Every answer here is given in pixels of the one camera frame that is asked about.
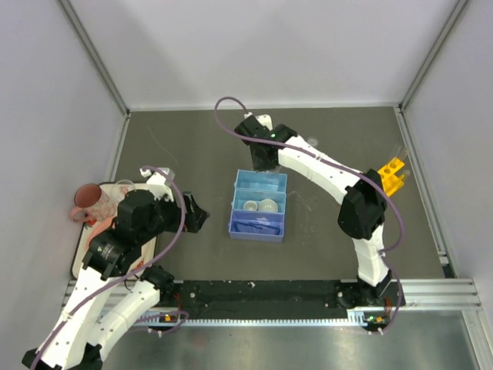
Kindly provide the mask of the white round dish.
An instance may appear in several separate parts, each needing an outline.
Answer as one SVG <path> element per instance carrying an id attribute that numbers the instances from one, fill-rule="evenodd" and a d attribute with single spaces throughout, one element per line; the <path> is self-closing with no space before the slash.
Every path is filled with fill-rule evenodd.
<path id="1" fill-rule="evenodd" d="M 272 199 L 263 199 L 258 204 L 258 211 L 265 213 L 277 213 L 279 206 L 276 201 Z"/>

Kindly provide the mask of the three-compartment blue organizer box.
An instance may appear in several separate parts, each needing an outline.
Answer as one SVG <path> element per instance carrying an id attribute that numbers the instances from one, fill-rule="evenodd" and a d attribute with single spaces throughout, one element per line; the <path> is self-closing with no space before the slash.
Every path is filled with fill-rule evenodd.
<path id="1" fill-rule="evenodd" d="M 280 243 L 287 207 L 285 173 L 238 170 L 228 232 L 234 240 Z"/>

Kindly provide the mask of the small white plastic cup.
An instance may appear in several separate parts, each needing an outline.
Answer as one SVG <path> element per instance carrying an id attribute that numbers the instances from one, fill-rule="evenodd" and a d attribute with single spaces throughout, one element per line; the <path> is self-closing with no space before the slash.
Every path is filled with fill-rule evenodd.
<path id="1" fill-rule="evenodd" d="M 244 203 L 243 209 L 246 211 L 257 211 L 258 205 L 256 201 L 248 200 Z"/>

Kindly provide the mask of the blue safety glasses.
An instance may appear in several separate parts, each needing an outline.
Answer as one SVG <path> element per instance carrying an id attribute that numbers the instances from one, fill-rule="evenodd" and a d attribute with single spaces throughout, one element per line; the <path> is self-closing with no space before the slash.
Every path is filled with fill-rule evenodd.
<path id="1" fill-rule="evenodd" d="M 262 234 L 280 236 L 281 227 L 276 224 L 261 223 L 254 220 L 235 220 L 230 225 L 230 230 L 235 233 L 243 234 Z"/>

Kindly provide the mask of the yellow test tube rack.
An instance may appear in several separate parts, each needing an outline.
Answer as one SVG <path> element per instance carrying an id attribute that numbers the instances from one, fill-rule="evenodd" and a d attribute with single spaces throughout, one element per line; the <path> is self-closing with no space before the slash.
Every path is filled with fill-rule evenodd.
<path id="1" fill-rule="evenodd" d="M 398 179 L 400 175 L 398 172 L 402 170 L 404 166 L 404 161 L 394 158 L 378 170 L 383 190 L 388 197 L 392 197 L 404 186 L 404 182 Z"/>

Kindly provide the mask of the small clear glass beaker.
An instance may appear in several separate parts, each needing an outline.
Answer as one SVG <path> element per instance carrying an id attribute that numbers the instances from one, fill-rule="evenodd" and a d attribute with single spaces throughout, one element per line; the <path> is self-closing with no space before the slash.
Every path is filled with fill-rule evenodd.
<path id="1" fill-rule="evenodd" d="M 278 178 L 278 177 L 283 176 L 283 174 L 280 172 L 280 170 L 281 170 L 281 168 L 279 166 L 277 166 L 277 167 L 275 167 L 273 169 L 257 171 L 256 174 L 259 177 Z"/>

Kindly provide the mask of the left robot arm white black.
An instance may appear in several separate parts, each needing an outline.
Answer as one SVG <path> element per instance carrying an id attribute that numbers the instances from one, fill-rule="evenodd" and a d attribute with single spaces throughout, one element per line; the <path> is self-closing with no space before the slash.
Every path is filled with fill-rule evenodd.
<path id="1" fill-rule="evenodd" d="M 142 247 L 163 232 L 196 233 L 209 214 L 191 193 L 184 208 L 167 195 L 131 190 L 119 202 L 110 226 L 96 235 L 82 260 L 74 291 L 54 330 L 27 351 L 30 369 L 100 369 L 118 340 L 153 305 L 174 299 L 173 276 L 160 266 L 145 267 L 134 288 L 110 311 L 102 310 L 117 284 L 140 259 Z"/>

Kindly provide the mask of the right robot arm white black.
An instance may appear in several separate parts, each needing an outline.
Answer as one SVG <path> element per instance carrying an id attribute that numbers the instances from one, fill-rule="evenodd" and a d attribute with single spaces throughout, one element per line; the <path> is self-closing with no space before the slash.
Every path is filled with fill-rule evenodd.
<path id="1" fill-rule="evenodd" d="M 318 185 L 340 205 L 339 228 L 351 238 L 357 256 L 357 282 L 335 289 L 344 308 L 379 304 L 387 297 L 391 272 L 383 260 L 387 195 L 376 170 L 343 166 L 311 146 L 293 129 L 247 114 L 235 134 L 250 148 L 256 171 L 282 166 Z"/>

